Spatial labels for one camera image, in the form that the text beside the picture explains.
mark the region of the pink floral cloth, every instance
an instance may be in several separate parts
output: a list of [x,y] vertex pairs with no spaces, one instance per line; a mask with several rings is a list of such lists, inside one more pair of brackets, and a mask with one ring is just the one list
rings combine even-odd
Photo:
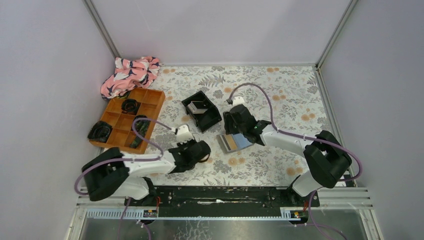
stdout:
[[103,99],[122,97],[135,88],[147,88],[158,77],[159,59],[144,56],[130,61],[117,57],[115,59],[115,74],[101,85],[100,94]]

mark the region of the wall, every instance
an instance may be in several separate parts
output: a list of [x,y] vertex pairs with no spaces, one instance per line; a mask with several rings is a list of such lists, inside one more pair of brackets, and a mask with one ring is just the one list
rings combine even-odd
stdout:
[[80,0],[0,3],[0,239],[60,240],[114,59]]
[[422,239],[424,1],[360,1],[322,74],[388,240]]
[[124,58],[168,65],[315,63],[349,0],[93,0]]

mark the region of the wooden organizer box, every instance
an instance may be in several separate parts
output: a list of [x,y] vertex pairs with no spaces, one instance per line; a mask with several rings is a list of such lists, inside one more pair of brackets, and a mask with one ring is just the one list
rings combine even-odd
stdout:
[[[164,104],[165,93],[152,89],[135,88],[129,93],[128,99],[134,99],[141,103],[136,115],[146,115],[150,119],[157,120],[162,105]],[[136,134],[131,129],[136,115],[122,113],[121,106],[124,101],[125,99],[111,99],[100,118],[100,121],[104,121],[112,126],[112,132],[107,142],[104,143],[94,140],[89,140],[89,142],[101,148],[119,147],[119,149],[124,152],[144,154],[148,145],[146,141],[142,141],[137,148],[130,147],[130,144],[136,139]],[[150,139],[155,124],[155,122],[150,122],[146,135],[144,136],[146,139]]]

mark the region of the tabletop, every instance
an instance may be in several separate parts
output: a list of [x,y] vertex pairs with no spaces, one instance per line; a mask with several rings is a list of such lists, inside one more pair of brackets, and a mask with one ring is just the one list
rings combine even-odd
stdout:
[[[158,120],[170,127],[187,124],[194,137],[211,148],[207,162],[182,173],[150,174],[155,185],[174,186],[288,186],[308,170],[306,160],[299,155],[271,146],[255,144],[238,152],[225,154],[216,136],[223,134],[224,120],[204,133],[186,115],[181,100],[202,90],[217,106],[220,114],[231,109],[225,100],[232,90],[243,83],[260,85],[271,98],[275,124],[313,136],[330,130],[324,105],[311,66],[178,66],[161,67],[150,89],[165,92],[165,102]],[[270,109],[264,95],[256,88],[244,86],[235,96],[242,96],[245,106],[257,120],[270,120]],[[175,135],[156,124],[151,140],[164,149],[176,147]],[[146,154],[158,153],[149,146]],[[137,155],[125,154],[126,157]]]

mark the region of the black box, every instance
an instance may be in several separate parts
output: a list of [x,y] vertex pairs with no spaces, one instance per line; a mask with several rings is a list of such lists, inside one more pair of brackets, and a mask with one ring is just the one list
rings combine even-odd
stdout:
[[[207,108],[207,111],[202,114],[192,113],[188,107],[192,101],[203,102],[205,108]],[[223,119],[221,117],[220,111],[218,111],[218,108],[211,102],[211,100],[209,100],[203,91],[198,91],[194,95],[182,100],[181,102],[185,107],[185,113],[189,114],[194,119],[196,126],[202,133],[213,125],[221,122]]]

